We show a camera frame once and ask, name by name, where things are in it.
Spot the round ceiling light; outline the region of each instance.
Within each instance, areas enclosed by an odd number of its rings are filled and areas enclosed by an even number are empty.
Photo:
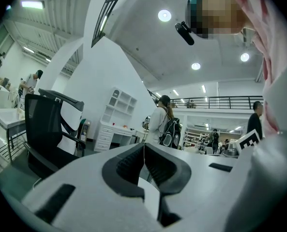
[[[170,21],[171,13],[168,10],[161,10],[158,12],[158,18],[164,22]]]
[[[199,70],[200,69],[200,64],[199,63],[192,64],[192,69],[195,70],[195,71]]]
[[[241,55],[241,61],[242,61],[242,62],[248,61],[249,58],[250,58],[250,55],[248,55],[247,53],[243,53],[243,54]]]

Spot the pink shirt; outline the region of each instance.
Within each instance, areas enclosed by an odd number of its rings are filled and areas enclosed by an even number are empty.
[[[236,0],[253,23],[253,42],[263,54],[265,86],[263,97],[272,83],[287,68],[287,22],[271,0]],[[278,125],[264,101],[263,128],[265,136],[278,132]]]

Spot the white desk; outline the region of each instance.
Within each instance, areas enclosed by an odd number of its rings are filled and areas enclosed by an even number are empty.
[[[114,139],[117,141],[113,143],[119,143],[120,146],[129,145],[133,131],[100,121],[95,135],[97,137],[94,151],[103,152],[110,149],[110,145]]]
[[[16,108],[0,109],[0,126],[6,130],[8,148],[7,154],[5,154],[4,152],[0,152],[0,157],[6,162],[12,163],[13,156],[19,151],[19,149],[15,150],[13,139],[24,134],[22,132],[26,130],[25,120],[18,119],[18,113]]]

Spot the woman with backpack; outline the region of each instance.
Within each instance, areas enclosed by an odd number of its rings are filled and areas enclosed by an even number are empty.
[[[150,144],[159,144],[160,137],[165,133],[167,122],[172,118],[173,112],[170,106],[170,97],[163,95],[158,101],[158,107],[150,118],[150,132],[145,142]]]

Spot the backpack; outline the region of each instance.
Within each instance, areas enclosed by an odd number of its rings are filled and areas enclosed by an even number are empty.
[[[160,145],[177,149],[181,137],[180,132],[180,119],[172,118],[169,120],[165,127],[165,132],[160,139]]]

